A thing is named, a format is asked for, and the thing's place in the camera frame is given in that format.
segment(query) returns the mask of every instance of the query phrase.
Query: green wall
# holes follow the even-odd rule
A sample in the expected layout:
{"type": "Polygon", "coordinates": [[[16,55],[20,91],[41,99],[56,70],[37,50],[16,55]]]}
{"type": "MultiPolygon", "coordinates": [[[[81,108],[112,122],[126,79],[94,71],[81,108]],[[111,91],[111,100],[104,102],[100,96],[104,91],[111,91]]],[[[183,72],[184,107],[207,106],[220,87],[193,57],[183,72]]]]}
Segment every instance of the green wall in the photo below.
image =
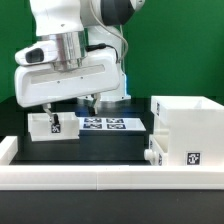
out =
{"type": "Polygon", "coordinates": [[[0,7],[0,101],[15,94],[15,53],[34,38],[29,1],[1,0],[0,7]]]}
{"type": "Polygon", "coordinates": [[[146,0],[126,35],[131,95],[205,95],[224,103],[223,0],[146,0]]]}
{"type": "MultiPolygon", "coordinates": [[[[16,51],[35,42],[28,0],[1,0],[0,101],[15,94],[16,51]]],[[[128,92],[224,103],[224,1],[146,0],[125,26],[128,92]]]]}

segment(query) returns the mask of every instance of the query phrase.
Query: white frame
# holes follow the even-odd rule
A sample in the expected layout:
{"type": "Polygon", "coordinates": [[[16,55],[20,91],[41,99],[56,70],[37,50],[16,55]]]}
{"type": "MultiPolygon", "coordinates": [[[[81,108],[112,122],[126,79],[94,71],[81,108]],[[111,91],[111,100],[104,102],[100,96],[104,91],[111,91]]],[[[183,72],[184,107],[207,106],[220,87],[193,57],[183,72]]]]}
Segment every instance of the white frame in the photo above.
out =
{"type": "MultiPolygon", "coordinates": [[[[17,137],[0,144],[7,161],[17,137]]],[[[0,190],[224,189],[224,167],[0,166],[0,190]]]]}

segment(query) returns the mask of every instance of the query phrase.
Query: marker sticker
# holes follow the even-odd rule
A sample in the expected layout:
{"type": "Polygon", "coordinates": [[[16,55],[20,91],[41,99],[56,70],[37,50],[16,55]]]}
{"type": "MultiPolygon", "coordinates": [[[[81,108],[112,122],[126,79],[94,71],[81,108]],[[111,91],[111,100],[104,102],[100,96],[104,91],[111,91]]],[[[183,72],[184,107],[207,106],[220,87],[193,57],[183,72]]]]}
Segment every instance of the marker sticker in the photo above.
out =
{"type": "Polygon", "coordinates": [[[116,129],[116,130],[124,130],[126,129],[124,124],[108,124],[107,128],[112,130],[112,129],[116,129]]]}
{"type": "Polygon", "coordinates": [[[94,123],[84,124],[83,129],[102,129],[102,124],[94,124],[94,123]]]}
{"type": "Polygon", "coordinates": [[[85,118],[84,120],[85,123],[102,123],[101,118],[85,118]]]}
{"type": "Polygon", "coordinates": [[[160,114],[160,104],[157,103],[156,114],[159,116],[160,114]]]}
{"type": "Polygon", "coordinates": [[[163,165],[163,157],[159,154],[159,166],[163,165]]]}
{"type": "Polygon", "coordinates": [[[53,134],[61,133],[61,125],[60,124],[52,124],[51,125],[51,133],[53,133],[53,134]]]}
{"type": "Polygon", "coordinates": [[[109,124],[124,124],[124,120],[120,118],[107,118],[109,124]]]}
{"type": "Polygon", "coordinates": [[[188,166],[201,165],[201,153],[200,152],[188,152],[187,153],[187,165],[188,166]]]}

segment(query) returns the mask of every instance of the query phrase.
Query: black surface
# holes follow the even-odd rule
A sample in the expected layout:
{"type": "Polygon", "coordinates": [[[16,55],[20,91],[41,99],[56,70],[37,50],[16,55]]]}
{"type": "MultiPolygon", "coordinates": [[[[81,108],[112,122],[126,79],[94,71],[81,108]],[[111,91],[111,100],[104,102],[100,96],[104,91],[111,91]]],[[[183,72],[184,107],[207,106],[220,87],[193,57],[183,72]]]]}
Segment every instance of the black surface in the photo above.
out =
{"type": "MultiPolygon", "coordinates": [[[[102,105],[97,117],[140,118],[147,131],[81,131],[79,140],[32,142],[28,133],[27,114],[43,112],[42,107],[23,109],[14,97],[0,104],[2,112],[10,113],[3,123],[5,135],[16,135],[19,152],[12,165],[149,165],[144,160],[144,150],[148,147],[149,132],[152,132],[153,115],[148,99],[132,99],[102,105]],[[20,118],[8,123],[10,118],[20,118]]],[[[76,112],[78,117],[89,117],[88,105],[75,100],[52,104],[52,112],[76,112]]]]}
{"type": "Polygon", "coordinates": [[[223,224],[222,191],[0,192],[1,223],[223,224]]]}
{"type": "MultiPolygon", "coordinates": [[[[88,113],[85,106],[74,104],[74,101],[55,104],[53,108],[57,112],[75,110],[79,116],[87,116],[88,113]]],[[[0,136],[19,135],[20,144],[25,146],[16,156],[15,164],[64,165],[80,163],[86,165],[105,163],[109,165],[127,163],[138,165],[143,162],[142,148],[147,145],[147,135],[152,133],[153,124],[148,100],[133,99],[131,105],[128,103],[116,104],[114,107],[100,110],[99,114],[99,117],[102,115],[106,117],[140,117],[147,128],[144,135],[135,133],[133,136],[118,133],[111,137],[111,133],[105,133],[102,136],[98,132],[91,132],[91,134],[81,132],[79,141],[71,141],[69,144],[60,142],[57,143],[57,146],[55,143],[37,143],[32,148],[29,147],[30,139],[26,132],[26,116],[30,111],[42,110],[40,107],[24,110],[16,105],[15,98],[10,98],[0,104],[1,118],[4,118],[0,119],[0,124],[3,125],[1,127],[4,127],[1,129],[0,136]],[[16,117],[18,119],[13,122],[12,118],[16,117]],[[104,144],[110,142],[115,146],[113,147],[114,154],[111,151],[112,148],[107,151],[107,147],[104,147],[104,144]],[[138,145],[137,150],[132,151],[131,148],[136,147],[135,144],[138,145]]],[[[224,223],[224,192],[217,190],[0,191],[0,199],[0,223],[3,224],[224,223]]]]}

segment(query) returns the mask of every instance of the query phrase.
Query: black cable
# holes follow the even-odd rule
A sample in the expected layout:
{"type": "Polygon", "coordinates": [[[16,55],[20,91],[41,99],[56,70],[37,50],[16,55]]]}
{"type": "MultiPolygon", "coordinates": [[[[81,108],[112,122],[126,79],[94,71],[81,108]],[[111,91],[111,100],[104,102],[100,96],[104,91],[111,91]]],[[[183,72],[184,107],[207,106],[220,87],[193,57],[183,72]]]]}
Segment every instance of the black cable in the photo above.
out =
{"type": "Polygon", "coordinates": [[[95,50],[102,50],[102,49],[105,49],[106,47],[109,47],[109,48],[112,48],[115,50],[115,53],[116,53],[116,63],[118,63],[118,53],[117,53],[117,49],[111,45],[107,45],[107,44],[104,44],[104,43],[101,43],[101,44],[97,44],[97,45],[89,45],[89,46],[86,46],[86,51],[87,52],[90,52],[90,51],[95,51],[95,50]]]}

